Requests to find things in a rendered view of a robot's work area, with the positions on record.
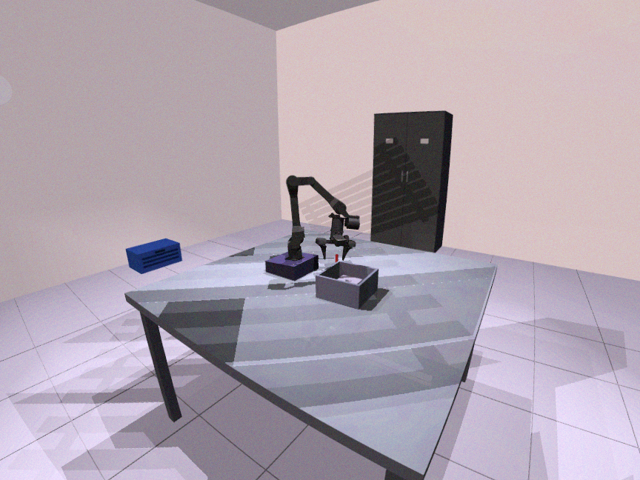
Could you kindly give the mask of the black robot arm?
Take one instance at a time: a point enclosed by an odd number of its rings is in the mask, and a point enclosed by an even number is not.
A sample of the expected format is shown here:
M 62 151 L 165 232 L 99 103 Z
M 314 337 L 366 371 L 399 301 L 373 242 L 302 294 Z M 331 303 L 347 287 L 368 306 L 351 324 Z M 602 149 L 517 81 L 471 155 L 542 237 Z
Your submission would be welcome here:
M 312 188 L 314 188 L 334 209 L 334 211 L 338 215 L 334 215 L 331 213 L 328 217 L 332 218 L 332 226 L 334 228 L 343 228 L 347 226 L 347 229 L 358 230 L 360 227 L 360 216 L 352 216 L 346 211 L 346 205 L 338 200 L 336 197 L 332 196 L 321 184 L 319 184 L 312 176 L 310 177 L 296 177 L 296 176 L 288 176 L 286 179 L 287 189 L 290 195 L 290 206 L 291 206 L 291 214 L 292 214 L 292 237 L 288 240 L 287 249 L 288 249 L 288 258 L 292 261 L 297 261 L 299 259 L 304 258 L 302 256 L 301 246 L 300 244 L 304 241 L 304 227 L 300 225 L 299 219 L 299 203 L 298 203 L 298 186 L 309 184 Z M 343 215 L 345 218 L 340 217 Z M 345 220 L 345 221 L 344 221 Z M 336 247 L 345 246 L 345 243 L 349 242 L 348 235 L 341 235 L 339 232 L 338 235 L 335 233 L 331 234 L 330 243 L 334 243 Z

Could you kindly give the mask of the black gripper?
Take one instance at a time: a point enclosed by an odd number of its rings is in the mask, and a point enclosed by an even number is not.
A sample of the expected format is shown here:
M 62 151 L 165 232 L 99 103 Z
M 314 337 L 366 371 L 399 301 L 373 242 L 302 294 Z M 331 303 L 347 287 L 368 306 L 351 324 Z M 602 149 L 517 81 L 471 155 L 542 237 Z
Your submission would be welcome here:
M 335 233 L 335 235 L 338 235 L 339 232 L 341 232 L 341 235 L 344 233 L 343 228 L 334 228 L 331 227 L 330 229 L 331 233 L 330 233 L 330 237 L 332 233 Z M 323 257 L 324 259 L 326 258 L 326 244 L 333 244 L 330 243 L 330 240 L 326 240 L 325 238 L 316 238 L 316 243 L 317 245 L 319 245 L 321 247 L 321 251 L 323 253 Z M 345 256 L 347 255 L 348 251 L 350 249 L 353 249 L 352 247 L 356 247 L 356 242 L 353 240 L 349 240 L 348 243 L 345 243 L 345 246 L 343 248 L 343 254 L 342 254 L 342 261 L 344 261 Z

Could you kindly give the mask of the white square plate with hole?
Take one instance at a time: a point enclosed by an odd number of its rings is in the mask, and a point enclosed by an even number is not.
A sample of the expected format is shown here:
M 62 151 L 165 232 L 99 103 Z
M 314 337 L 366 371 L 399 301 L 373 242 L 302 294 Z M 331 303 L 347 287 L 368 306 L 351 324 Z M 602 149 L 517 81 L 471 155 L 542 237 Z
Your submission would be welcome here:
M 363 281 L 363 279 L 357 279 L 357 278 L 353 278 L 353 277 L 350 277 L 350 276 L 344 276 L 344 275 L 342 277 L 340 277 L 338 280 L 350 282 L 350 283 L 353 283 L 353 284 L 360 284 Z

